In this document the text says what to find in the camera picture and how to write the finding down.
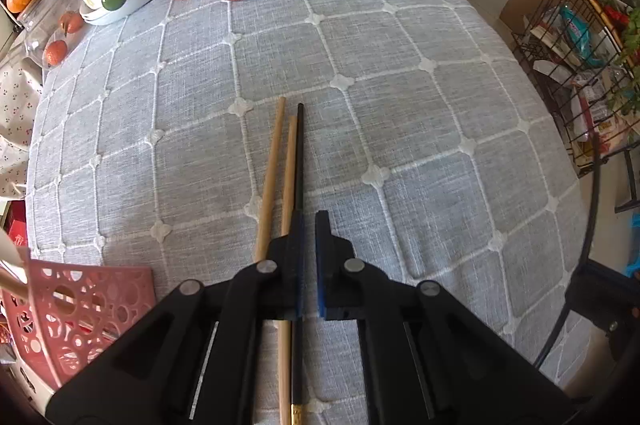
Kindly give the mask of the floral cloth on counter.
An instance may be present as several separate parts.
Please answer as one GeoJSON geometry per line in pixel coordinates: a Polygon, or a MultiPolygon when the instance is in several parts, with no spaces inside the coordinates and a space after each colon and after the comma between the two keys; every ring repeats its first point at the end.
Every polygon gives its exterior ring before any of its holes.
{"type": "Polygon", "coordinates": [[[42,93],[41,68],[29,58],[6,59],[0,87],[0,195],[21,200],[26,195],[29,145],[42,93]]]}

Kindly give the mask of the pink perforated utensil holder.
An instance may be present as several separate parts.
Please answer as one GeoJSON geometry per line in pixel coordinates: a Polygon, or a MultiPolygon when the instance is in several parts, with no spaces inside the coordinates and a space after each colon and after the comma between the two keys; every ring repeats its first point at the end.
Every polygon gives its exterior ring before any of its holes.
{"type": "Polygon", "coordinates": [[[26,280],[1,273],[1,297],[20,358],[52,390],[96,359],[155,305],[149,267],[29,259],[26,280]]]}

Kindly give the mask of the light wooden chopstick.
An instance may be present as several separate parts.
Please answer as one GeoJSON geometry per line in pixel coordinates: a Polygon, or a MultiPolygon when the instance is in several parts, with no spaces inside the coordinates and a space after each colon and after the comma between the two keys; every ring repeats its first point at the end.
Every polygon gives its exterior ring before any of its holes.
{"type": "MultiPolygon", "coordinates": [[[[284,183],[282,192],[281,234],[288,234],[291,226],[295,190],[295,157],[296,157],[297,119],[293,115],[288,119],[288,144],[284,183]]],[[[291,423],[291,327],[288,320],[278,322],[278,384],[279,384],[279,419],[281,425],[291,423]]]]}
{"type": "Polygon", "coordinates": [[[259,211],[254,254],[254,260],[256,261],[256,263],[260,263],[266,258],[267,249],[270,242],[272,210],[274,203],[274,193],[276,193],[276,181],[278,177],[278,159],[282,137],[285,104],[285,97],[280,96],[277,104],[276,119],[274,120],[273,130],[271,133],[268,163],[264,177],[264,189],[262,190],[262,205],[260,205],[259,211]]]}

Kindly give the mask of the grey checked tablecloth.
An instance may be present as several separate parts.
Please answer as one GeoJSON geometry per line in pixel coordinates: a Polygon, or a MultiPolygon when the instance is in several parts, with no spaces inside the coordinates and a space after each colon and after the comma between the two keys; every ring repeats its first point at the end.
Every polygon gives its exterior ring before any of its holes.
{"type": "MultiPolygon", "coordinates": [[[[551,114],[466,0],[152,0],[93,29],[43,81],[36,258],[149,267],[151,310],[184,281],[232,279],[256,263],[280,96],[270,242],[288,119],[305,107],[304,423],[372,424],[357,323],[319,312],[322,210],[356,257],[439,283],[533,365],[588,218],[551,114]]],[[[279,419],[279,321],[262,324],[249,424],[279,419]]],[[[584,321],[564,325],[537,370],[563,391],[587,344],[584,321]]],[[[570,402],[564,424],[584,423],[570,402]]]]}

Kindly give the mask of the clear glass jar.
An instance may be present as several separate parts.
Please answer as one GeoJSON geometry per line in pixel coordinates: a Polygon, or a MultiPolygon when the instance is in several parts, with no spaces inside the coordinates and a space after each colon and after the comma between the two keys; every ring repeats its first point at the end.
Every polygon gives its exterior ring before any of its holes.
{"type": "Polygon", "coordinates": [[[18,16],[26,30],[25,51],[43,70],[50,65],[44,52],[50,42],[64,39],[61,18],[67,12],[79,12],[84,4],[82,0],[32,0],[29,6],[18,16]]]}

